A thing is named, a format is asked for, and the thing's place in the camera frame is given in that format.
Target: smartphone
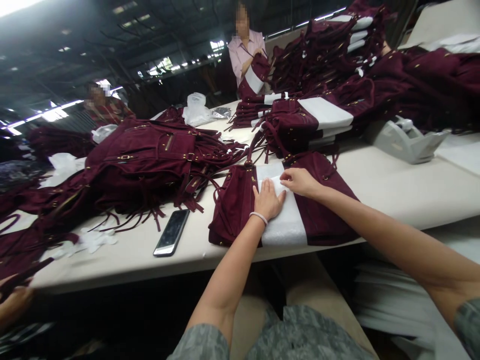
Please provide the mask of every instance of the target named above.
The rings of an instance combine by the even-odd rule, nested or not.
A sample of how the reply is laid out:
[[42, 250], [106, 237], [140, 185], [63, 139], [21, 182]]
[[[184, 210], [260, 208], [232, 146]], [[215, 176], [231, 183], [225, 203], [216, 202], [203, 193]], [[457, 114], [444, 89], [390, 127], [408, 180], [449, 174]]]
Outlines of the smartphone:
[[189, 213], [190, 210], [177, 210], [171, 214], [165, 230], [163, 230], [160, 236], [160, 241], [156, 245], [153, 256], [169, 257], [175, 253]]

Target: gray tape dispenser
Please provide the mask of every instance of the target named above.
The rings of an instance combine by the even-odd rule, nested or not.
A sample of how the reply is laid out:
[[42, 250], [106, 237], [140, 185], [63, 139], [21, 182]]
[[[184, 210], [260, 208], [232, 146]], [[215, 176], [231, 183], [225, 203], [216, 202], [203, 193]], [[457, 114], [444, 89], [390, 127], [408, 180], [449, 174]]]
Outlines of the gray tape dispenser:
[[375, 121], [363, 133], [369, 144], [409, 164], [429, 162], [449, 131], [423, 135], [412, 120], [396, 116], [396, 122]]

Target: bracelet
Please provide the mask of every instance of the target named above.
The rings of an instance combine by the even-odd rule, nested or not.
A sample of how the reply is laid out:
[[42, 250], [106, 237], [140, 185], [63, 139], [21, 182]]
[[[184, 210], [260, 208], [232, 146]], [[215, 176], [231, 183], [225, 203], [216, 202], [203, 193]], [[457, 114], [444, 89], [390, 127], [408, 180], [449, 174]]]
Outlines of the bracelet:
[[251, 217], [252, 215], [256, 215], [258, 216], [260, 219], [263, 220], [263, 222], [265, 223], [265, 226], [267, 226], [269, 224], [269, 222], [267, 221], [267, 219], [265, 218], [265, 216], [263, 216], [262, 214], [259, 214], [258, 212], [251, 212], [249, 217]]

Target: phone screen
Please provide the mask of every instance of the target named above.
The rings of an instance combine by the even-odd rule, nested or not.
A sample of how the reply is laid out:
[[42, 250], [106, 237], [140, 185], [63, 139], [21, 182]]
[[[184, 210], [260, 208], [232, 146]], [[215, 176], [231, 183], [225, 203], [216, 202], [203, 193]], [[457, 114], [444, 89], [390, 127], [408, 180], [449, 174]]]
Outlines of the phone screen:
[[175, 242], [180, 238], [189, 213], [189, 210], [177, 210], [171, 214], [170, 219], [168, 220], [168, 223], [160, 237], [160, 241], [156, 246], [157, 249], [169, 247], [175, 244]]

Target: pink shirt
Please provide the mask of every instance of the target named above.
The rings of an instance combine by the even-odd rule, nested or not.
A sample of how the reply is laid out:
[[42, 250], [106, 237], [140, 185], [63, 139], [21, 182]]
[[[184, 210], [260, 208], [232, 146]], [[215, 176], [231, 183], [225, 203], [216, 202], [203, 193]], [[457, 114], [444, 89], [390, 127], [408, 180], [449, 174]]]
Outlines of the pink shirt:
[[250, 40], [248, 41], [247, 48], [242, 44], [242, 40], [239, 36], [232, 37], [231, 41], [228, 43], [228, 51], [230, 52], [230, 61], [231, 67], [233, 68], [233, 73], [236, 76], [236, 86], [238, 87], [243, 80], [242, 76], [242, 66], [243, 64], [252, 58], [255, 50], [263, 49], [265, 51], [265, 41], [264, 36], [261, 32], [256, 32], [250, 30]]

